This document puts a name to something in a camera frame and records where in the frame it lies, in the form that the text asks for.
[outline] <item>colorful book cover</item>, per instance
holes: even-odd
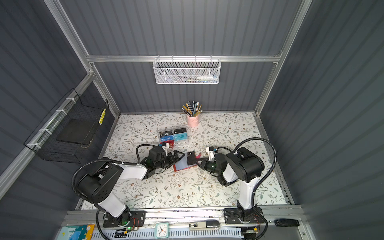
[[[91,240],[95,225],[62,227],[57,240]]]

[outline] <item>black wire basket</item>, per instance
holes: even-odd
[[[34,131],[24,145],[43,160],[81,163],[102,124],[108,101],[76,95],[46,128]]]

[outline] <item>floral tablecloth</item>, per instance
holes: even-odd
[[[121,115],[105,152],[105,157],[136,162],[136,146],[158,144],[157,130],[186,124],[184,114]],[[175,147],[182,152],[195,151],[205,155],[206,146],[233,149],[250,137],[260,137],[252,113],[202,113],[200,124],[187,128],[189,144]],[[265,174],[271,163],[263,142],[251,141],[243,146],[264,160]],[[148,156],[149,147],[141,147],[141,159]],[[130,208],[233,206],[239,196],[240,183],[223,187],[208,172],[195,166],[174,172],[169,168],[147,180],[119,180],[113,192]],[[257,189],[258,205],[286,204],[275,172]],[[94,207],[85,202],[82,209]]]

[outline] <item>white mesh basket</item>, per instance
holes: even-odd
[[[205,62],[153,61],[156,83],[159,84],[217,84],[220,68],[220,59]]]

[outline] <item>gray wall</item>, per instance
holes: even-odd
[[[0,173],[52,107],[86,72],[43,1],[0,1]],[[94,84],[84,94],[100,97]],[[108,112],[89,159],[96,159],[114,121]],[[34,157],[0,200],[0,239],[53,239],[78,198],[77,164]]]
[[[261,119],[318,239],[379,239],[384,1],[315,1]]]
[[[155,83],[152,63],[96,63],[121,112],[180,111],[199,101],[205,111],[254,110],[273,63],[222,63],[219,84]]]
[[[61,1],[90,55],[275,55],[300,0]],[[149,63],[97,63],[121,112],[254,110],[272,63],[223,63],[219,84],[158,85]]]
[[[86,71],[43,1],[0,1],[0,173]]]

